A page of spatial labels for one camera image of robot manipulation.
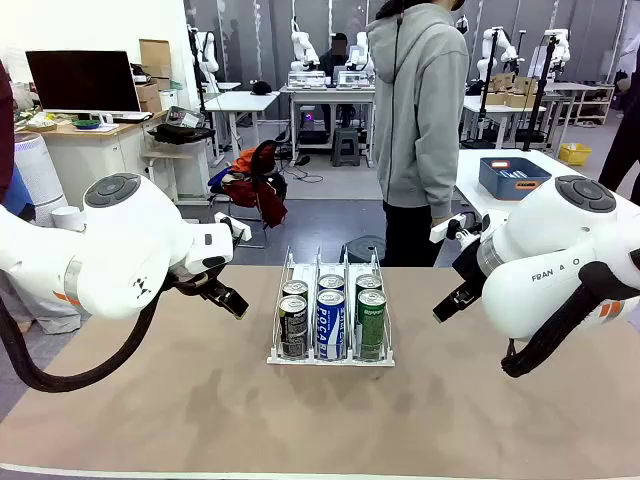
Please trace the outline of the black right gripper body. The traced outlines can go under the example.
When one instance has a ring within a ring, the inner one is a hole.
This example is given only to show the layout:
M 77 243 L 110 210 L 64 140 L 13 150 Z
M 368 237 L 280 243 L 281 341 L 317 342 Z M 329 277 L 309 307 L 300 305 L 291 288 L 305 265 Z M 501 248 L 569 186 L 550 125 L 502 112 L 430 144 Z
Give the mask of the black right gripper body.
M 491 239 L 476 239 L 462 249 L 453 262 L 454 270 L 463 279 L 463 283 L 453 293 L 454 301 L 476 301 L 482 295 L 484 284 L 493 270 L 491 265 L 493 243 Z

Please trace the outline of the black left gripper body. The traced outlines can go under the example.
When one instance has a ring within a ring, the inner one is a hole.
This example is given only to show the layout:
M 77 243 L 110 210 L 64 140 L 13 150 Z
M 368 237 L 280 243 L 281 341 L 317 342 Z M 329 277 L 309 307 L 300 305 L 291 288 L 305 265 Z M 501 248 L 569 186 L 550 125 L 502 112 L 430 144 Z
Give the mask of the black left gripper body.
M 217 266 L 190 278 L 168 273 L 168 288 L 175 288 L 186 296 L 200 296 L 204 299 L 221 299 L 226 296 L 226 287 L 218 280 L 224 269 Z

